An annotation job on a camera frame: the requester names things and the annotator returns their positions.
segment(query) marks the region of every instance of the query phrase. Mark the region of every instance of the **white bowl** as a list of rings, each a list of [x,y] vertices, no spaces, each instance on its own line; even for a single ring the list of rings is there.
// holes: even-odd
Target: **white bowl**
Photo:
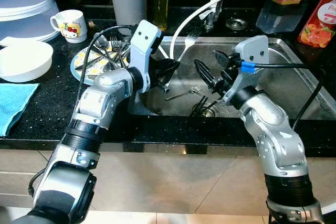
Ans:
[[[41,41],[25,41],[0,50],[0,78],[25,82],[44,75],[51,66],[51,45]]]

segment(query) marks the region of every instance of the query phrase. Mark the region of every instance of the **black cable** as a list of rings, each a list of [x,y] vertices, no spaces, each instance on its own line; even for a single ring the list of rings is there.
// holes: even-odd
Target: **black cable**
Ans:
[[[33,177],[32,177],[32,179],[30,180],[30,182],[29,182],[29,185],[28,185],[28,193],[29,193],[29,195],[31,195],[32,197],[34,196],[34,187],[33,187],[33,183],[34,183],[34,181],[41,175],[41,174],[43,174],[44,173],[44,171],[45,171],[45,168],[44,169],[42,169],[42,170],[40,170],[37,174],[35,174]]]
[[[309,105],[313,102],[317,94],[320,92],[323,82],[325,79],[325,71],[316,66],[310,66],[306,64],[298,64],[298,63],[289,63],[289,64],[255,64],[256,68],[303,68],[303,69],[315,69],[320,72],[320,78],[319,78],[319,83],[317,84],[315,90],[311,94],[311,96],[308,98],[302,109],[300,110],[299,114],[296,116],[292,129],[295,130],[296,126],[298,125],[299,120],[301,119],[302,115],[305,113]]]
[[[80,77],[80,81],[79,81],[79,86],[78,86],[78,91],[77,91],[77,97],[76,97],[76,104],[75,104],[75,107],[74,107],[73,114],[74,114],[75,111],[76,111],[76,107],[77,107],[78,102],[79,102],[79,99],[80,99],[81,90],[82,90],[82,86],[83,86],[84,79],[85,79],[86,67],[87,67],[87,63],[88,63],[88,59],[89,59],[89,55],[90,55],[90,51],[91,51],[91,48],[92,48],[93,44],[96,42],[96,40],[97,40],[101,35],[103,35],[103,34],[106,33],[107,31],[112,31],[112,30],[116,30],[116,29],[120,29],[120,28],[128,28],[128,29],[130,29],[132,32],[134,32],[132,28],[135,28],[135,26],[132,26],[132,25],[120,25],[120,26],[112,26],[112,27],[109,27],[109,28],[107,28],[107,29],[104,29],[103,31],[99,32],[95,38],[93,38],[93,40],[90,42],[89,46],[87,47],[87,50],[86,50],[86,53],[85,53],[85,57],[84,57],[84,63],[83,63],[83,69],[82,69],[82,75],[81,75],[81,77]]]

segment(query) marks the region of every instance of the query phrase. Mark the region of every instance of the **kitchen sink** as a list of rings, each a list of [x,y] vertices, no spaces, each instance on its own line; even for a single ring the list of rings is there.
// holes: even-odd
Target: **kitchen sink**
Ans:
[[[176,57],[184,49],[184,39],[180,37],[176,41],[174,51]],[[203,61],[212,74],[219,77],[221,67],[212,51],[220,50],[229,55],[234,52],[234,47],[244,39],[246,38],[198,38],[196,44],[187,51],[177,69],[177,74],[172,78],[169,92],[165,94],[162,89],[153,88],[140,95],[138,109],[134,109],[133,111],[136,112],[133,114],[189,116],[203,95],[208,97],[204,106],[219,99],[219,95],[211,94],[205,82],[199,77],[194,66],[194,59]],[[161,43],[166,52],[169,51],[170,42],[171,37],[165,37]],[[163,59],[159,50],[153,54],[153,57]],[[269,38],[269,58],[270,63],[302,63],[286,43],[277,38]],[[317,83],[314,75],[306,69],[265,69],[257,89],[263,89],[276,104],[287,112],[290,119],[294,119]],[[165,100],[182,93],[184,95],[180,97]],[[202,116],[236,118],[239,117],[239,112],[233,106],[216,103],[210,109],[205,110]],[[325,88],[321,89],[302,119],[336,120],[336,102]]]

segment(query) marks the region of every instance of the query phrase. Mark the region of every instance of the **mug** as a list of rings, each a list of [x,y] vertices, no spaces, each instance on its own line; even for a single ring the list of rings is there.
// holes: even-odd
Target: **mug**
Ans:
[[[80,10],[64,10],[50,18],[53,29],[60,31],[70,43],[80,43],[86,40],[88,28],[83,12]]]

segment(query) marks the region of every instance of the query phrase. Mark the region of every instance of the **black kitchen countertop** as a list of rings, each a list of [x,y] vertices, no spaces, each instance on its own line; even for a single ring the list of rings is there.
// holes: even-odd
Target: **black kitchen countertop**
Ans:
[[[98,30],[115,24],[112,20],[92,21],[97,24]],[[185,33],[187,34],[195,25],[197,24],[191,23]],[[172,35],[173,28],[165,34]],[[216,29],[210,36],[249,37],[257,34],[260,34],[260,31],[252,26],[242,32],[233,32],[222,27]],[[82,43],[70,44],[59,35],[48,43],[54,49],[51,68],[42,77],[29,82],[40,85],[22,118],[12,127],[9,136],[0,137],[0,148],[53,150],[70,121],[79,82],[72,76],[69,66],[73,56],[88,45],[89,39]],[[291,46],[305,57],[322,53],[320,49],[297,43]],[[327,68],[335,69],[335,65],[330,66],[333,63],[327,62]],[[325,87],[335,97],[334,72],[330,70],[328,74]],[[127,112],[126,106],[127,101],[119,105],[110,130],[104,138],[105,142],[255,146],[240,119],[131,115]],[[307,156],[336,156],[334,126],[335,121],[300,121],[297,132],[303,140]]]

